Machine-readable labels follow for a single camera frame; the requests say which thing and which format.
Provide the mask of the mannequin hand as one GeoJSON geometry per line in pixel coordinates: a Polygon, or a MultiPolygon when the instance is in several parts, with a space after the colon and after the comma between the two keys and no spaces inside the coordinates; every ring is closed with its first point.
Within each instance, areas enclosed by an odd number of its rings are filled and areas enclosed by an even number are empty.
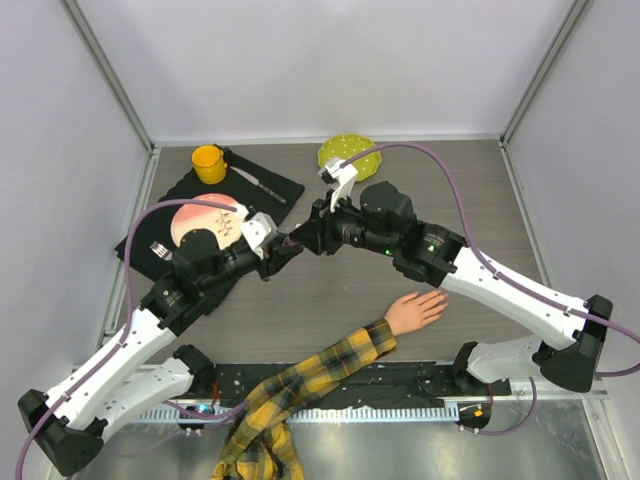
{"type": "Polygon", "coordinates": [[[439,290],[413,292],[396,300],[384,315],[394,336],[416,332],[437,321],[448,306],[447,295],[439,290]]]}

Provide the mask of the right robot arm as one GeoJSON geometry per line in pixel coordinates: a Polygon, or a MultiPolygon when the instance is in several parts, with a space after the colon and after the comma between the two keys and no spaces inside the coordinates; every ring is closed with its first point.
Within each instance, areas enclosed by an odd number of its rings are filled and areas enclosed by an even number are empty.
{"type": "Polygon", "coordinates": [[[404,277],[467,296],[530,331],[512,341],[464,344],[451,371],[460,393],[535,376],[572,392],[590,391],[611,301],[556,292],[474,252],[465,237],[419,220],[411,199],[390,183],[367,187],[358,206],[328,193],[290,237],[316,255],[332,255],[344,245],[384,254],[404,277]]]}

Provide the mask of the yellow plaid shirt sleeve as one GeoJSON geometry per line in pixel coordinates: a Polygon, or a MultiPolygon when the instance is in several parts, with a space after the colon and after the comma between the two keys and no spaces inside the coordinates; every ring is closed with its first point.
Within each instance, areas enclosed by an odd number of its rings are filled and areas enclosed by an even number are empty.
{"type": "Polygon", "coordinates": [[[283,378],[261,382],[227,435],[214,479],[303,479],[304,469],[286,421],[326,394],[311,387],[326,374],[341,380],[391,352],[396,340],[386,320],[370,323],[289,367],[283,378]]]}

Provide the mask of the silver fork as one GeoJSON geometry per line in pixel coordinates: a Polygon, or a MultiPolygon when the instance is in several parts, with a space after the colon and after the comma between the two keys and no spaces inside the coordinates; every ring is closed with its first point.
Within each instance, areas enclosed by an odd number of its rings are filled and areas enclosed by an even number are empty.
{"type": "Polygon", "coordinates": [[[170,262],[173,258],[173,251],[157,241],[150,245],[150,250],[163,261],[170,262]]]}

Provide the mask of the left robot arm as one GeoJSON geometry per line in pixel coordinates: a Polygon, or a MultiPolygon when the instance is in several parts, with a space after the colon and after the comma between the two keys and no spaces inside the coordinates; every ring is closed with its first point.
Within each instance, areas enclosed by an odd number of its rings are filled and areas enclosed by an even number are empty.
{"type": "Polygon", "coordinates": [[[187,394],[205,397],[214,365],[193,345],[180,346],[148,376],[128,379],[143,363],[214,308],[217,289],[255,272],[267,279],[302,252],[278,231],[255,222],[225,249],[207,230],[188,233],[172,266],[132,312],[116,337],[82,367],[46,392],[28,390],[18,401],[31,440],[63,476],[83,470],[129,420],[156,404],[187,394]]]}

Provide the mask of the purple nail polish bottle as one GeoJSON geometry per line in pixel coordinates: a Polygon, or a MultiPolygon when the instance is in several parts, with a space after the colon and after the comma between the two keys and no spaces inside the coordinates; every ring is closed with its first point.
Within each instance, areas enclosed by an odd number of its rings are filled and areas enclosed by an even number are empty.
{"type": "Polygon", "coordinates": [[[303,248],[303,245],[297,241],[294,241],[292,239],[290,239],[289,237],[287,237],[284,242],[284,245],[288,246],[288,247],[296,247],[296,248],[303,248]]]}

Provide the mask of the aluminium frame rail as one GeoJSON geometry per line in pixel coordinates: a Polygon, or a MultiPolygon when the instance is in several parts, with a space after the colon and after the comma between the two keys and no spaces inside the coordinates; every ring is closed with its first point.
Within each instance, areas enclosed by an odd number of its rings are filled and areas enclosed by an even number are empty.
{"type": "Polygon", "coordinates": [[[107,396],[134,372],[150,352],[145,346],[132,346],[135,309],[131,291],[130,259],[134,235],[142,221],[159,207],[147,207],[151,183],[157,169],[160,149],[155,147],[143,170],[137,195],[138,217],[131,223],[123,249],[123,288],[127,317],[123,328],[103,345],[84,365],[47,393],[47,410],[32,427],[29,441],[37,441],[41,450],[64,477],[83,470],[99,452],[103,440],[87,428],[96,420],[96,412],[107,396]]]}

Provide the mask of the yellow ceramic mug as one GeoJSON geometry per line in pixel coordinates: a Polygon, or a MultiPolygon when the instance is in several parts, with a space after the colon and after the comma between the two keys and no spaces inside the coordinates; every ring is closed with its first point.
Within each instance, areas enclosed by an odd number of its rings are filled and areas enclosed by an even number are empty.
{"type": "Polygon", "coordinates": [[[192,167],[201,182],[214,185],[222,182],[227,172],[223,149],[217,145],[197,147],[191,155],[192,167]]]}

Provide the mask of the black cloth placemat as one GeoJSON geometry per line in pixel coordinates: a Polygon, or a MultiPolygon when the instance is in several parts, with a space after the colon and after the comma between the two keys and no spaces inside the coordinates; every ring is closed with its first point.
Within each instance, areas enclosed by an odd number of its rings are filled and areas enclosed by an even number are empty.
{"type": "MultiPolygon", "coordinates": [[[[199,180],[194,170],[189,170],[180,180],[174,182],[160,201],[195,198],[200,195],[217,193],[232,197],[238,203],[254,207],[271,216],[276,224],[281,224],[291,212],[296,202],[305,191],[303,184],[271,171],[241,155],[228,147],[223,148],[228,164],[224,180],[218,184],[207,185],[199,180]],[[288,204],[283,205],[255,187],[234,172],[231,167],[238,167],[255,176],[261,183],[284,197],[288,204]]],[[[170,234],[171,220],[179,208],[165,207],[147,216],[138,227],[131,249],[130,267],[149,280],[155,282],[164,276],[170,262],[163,261],[151,250],[150,245],[157,241],[170,250],[176,245],[170,234]]]]}

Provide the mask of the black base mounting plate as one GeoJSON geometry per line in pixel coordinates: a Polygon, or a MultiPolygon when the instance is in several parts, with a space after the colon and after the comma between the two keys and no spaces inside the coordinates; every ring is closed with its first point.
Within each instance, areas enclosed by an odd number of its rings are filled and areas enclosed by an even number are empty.
{"type": "MultiPolygon", "coordinates": [[[[261,382],[283,378],[289,367],[284,363],[217,364],[210,379],[186,398],[215,399],[223,407],[234,407],[261,382]]],[[[303,406],[321,409],[440,407],[453,397],[485,399],[512,393],[507,380],[487,386],[453,365],[428,361],[375,362],[341,380],[322,374],[310,386],[324,389],[326,394],[303,406]]]]}

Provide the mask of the pink and cream plate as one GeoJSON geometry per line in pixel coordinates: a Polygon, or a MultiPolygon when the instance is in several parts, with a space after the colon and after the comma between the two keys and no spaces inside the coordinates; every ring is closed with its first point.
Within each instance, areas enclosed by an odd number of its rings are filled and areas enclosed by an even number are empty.
{"type": "Polygon", "coordinates": [[[189,232],[201,229],[215,235],[220,249],[227,248],[241,237],[241,224],[248,214],[244,205],[230,196],[217,193],[200,195],[196,200],[233,207],[235,211],[196,204],[180,206],[170,223],[171,238],[176,246],[189,232]]]}

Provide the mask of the green polka dot dish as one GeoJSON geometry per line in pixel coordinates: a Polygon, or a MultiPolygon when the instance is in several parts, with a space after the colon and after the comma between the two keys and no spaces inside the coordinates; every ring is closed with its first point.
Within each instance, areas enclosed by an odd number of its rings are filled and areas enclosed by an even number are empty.
{"type": "MultiPolygon", "coordinates": [[[[334,157],[348,160],[362,151],[374,148],[376,144],[368,137],[355,133],[339,134],[327,139],[317,152],[317,163],[320,168],[334,157]]],[[[362,182],[376,174],[382,162],[381,153],[376,151],[354,162],[357,169],[357,182],[362,182]]]]}

